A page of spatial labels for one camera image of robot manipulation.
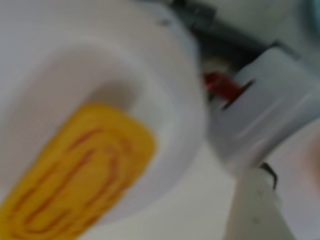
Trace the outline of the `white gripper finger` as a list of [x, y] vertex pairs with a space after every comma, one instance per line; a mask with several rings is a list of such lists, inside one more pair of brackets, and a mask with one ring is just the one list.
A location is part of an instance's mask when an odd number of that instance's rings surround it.
[[238, 179], [225, 240], [295, 240], [276, 193], [278, 176], [267, 164], [246, 170]]

